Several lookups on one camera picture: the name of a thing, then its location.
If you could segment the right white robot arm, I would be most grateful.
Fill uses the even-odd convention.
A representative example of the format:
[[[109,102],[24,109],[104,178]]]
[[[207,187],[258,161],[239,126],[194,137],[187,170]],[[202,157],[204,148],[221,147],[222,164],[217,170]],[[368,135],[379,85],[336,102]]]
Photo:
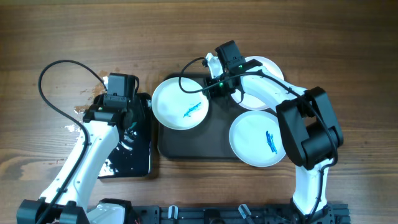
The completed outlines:
[[[301,222],[315,222],[328,209],[325,189],[327,173],[338,162],[343,133],[326,91],[307,90],[273,75],[257,60],[241,60],[232,67],[205,60],[210,79],[203,92],[252,95],[276,113],[277,132],[268,142],[282,141],[288,158],[295,164],[296,187],[292,208]]]

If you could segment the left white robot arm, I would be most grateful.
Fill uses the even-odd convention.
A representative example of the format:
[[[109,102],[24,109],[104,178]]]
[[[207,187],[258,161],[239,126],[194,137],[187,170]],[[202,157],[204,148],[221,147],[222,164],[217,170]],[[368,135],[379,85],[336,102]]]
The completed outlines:
[[[128,200],[104,198],[88,210],[97,179],[151,172],[150,95],[103,94],[85,112],[80,136],[38,200],[24,200],[18,223],[140,223]]]

